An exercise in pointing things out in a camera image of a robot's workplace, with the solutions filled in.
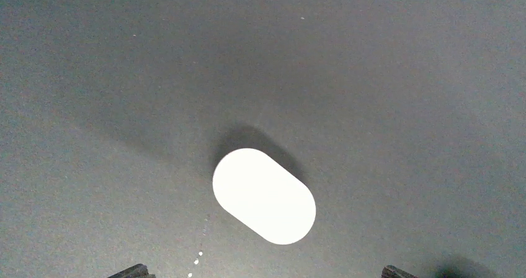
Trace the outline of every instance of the gray surface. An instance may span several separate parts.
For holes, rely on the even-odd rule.
[[[0,4],[3,277],[525,277],[525,0]],[[240,133],[312,190],[300,242],[215,202]]]

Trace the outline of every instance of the white oval object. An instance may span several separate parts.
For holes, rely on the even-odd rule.
[[[274,244],[301,240],[316,218],[307,186],[259,150],[226,155],[214,171],[213,191],[228,213]]]

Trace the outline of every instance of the dark object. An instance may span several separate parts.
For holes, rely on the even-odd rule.
[[[136,264],[108,278],[155,278],[155,275],[149,274],[144,264]]]
[[[417,278],[408,272],[402,271],[395,266],[386,266],[381,272],[381,278]]]

